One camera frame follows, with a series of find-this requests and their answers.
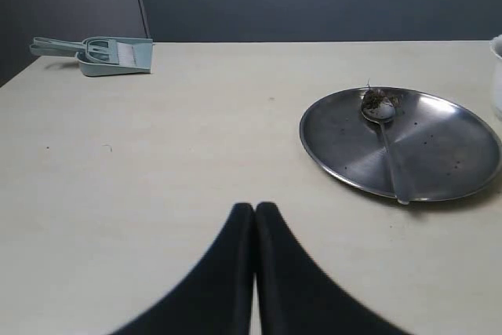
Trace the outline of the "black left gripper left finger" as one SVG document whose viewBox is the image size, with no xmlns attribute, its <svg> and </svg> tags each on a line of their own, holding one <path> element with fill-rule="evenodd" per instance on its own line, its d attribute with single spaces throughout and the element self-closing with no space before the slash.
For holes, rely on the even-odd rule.
<svg viewBox="0 0 502 335">
<path fill-rule="evenodd" d="M 159 302 L 116 334 L 248 334 L 255 272 L 255 212 L 233 205 L 193 269 Z"/>
</svg>

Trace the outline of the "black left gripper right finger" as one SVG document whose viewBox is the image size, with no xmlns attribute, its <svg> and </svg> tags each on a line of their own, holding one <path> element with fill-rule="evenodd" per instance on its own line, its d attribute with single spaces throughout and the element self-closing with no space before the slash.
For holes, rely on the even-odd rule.
<svg viewBox="0 0 502 335">
<path fill-rule="evenodd" d="M 256 208 L 256 270 L 263 334 L 395 334 L 307 254 L 273 202 Z"/>
</svg>

